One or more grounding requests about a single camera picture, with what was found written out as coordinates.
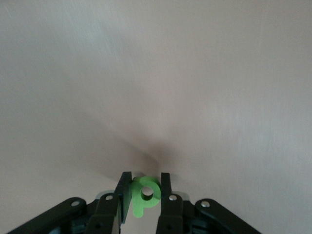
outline silver screw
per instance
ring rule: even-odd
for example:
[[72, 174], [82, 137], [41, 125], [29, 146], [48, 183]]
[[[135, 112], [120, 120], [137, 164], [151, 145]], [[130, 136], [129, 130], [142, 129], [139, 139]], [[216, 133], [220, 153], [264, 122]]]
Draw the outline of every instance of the silver screw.
[[170, 195], [170, 196], [169, 196], [169, 200], [171, 200], [171, 201], [177, 200], [176, 195]]
[[77, 206], [77, 205], [79, 205], [79, 201], [74, 201], [74, 202], [71, 204], [71, 206]]
[[112, 195], [108, 195], [105, 200], [112, 200], [113, 199], [113, 196]]
[[210, 204], [208, 201], [202, 201], [201, 206], [207, 208], [207, 207], [210, 207]]

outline metal screw head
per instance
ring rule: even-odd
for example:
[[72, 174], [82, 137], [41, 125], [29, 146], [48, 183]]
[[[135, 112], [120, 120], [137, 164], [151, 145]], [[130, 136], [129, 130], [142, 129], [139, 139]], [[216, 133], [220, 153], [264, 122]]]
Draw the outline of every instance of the metal screw head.
[[169, 196], [169, 200], [171, 200], [171, 201], [177, 200], [176, 195], [170, 195], [170, 196]]
[[210, 204], [208, 201], [202, 201], [200, 205], [205, 208], [210, 207]]
[[71, 204], [71, 206], [77, 206], [77, 205], [79, 205], [79, 201], [74, 201], [74, 202], [72, 202], [72, 204]]
[[113, 196], [112, 195], [108, 195], [106, 196], [105, 200], [112, 200], [113, 199]]

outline green plastic object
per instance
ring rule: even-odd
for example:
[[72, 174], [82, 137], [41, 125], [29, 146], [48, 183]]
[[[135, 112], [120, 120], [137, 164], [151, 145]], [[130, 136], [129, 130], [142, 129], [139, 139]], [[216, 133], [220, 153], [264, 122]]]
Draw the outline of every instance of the green plastic object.
[[[145, 195], [142, 191], [144, 187], [153, 190], [153, 194]], [[154, 207], [161, 199], [160, 183], [157, 178], [143, 176], [133, 178], [131, 184], [133, 215], [141, 218], [145, 208]]]

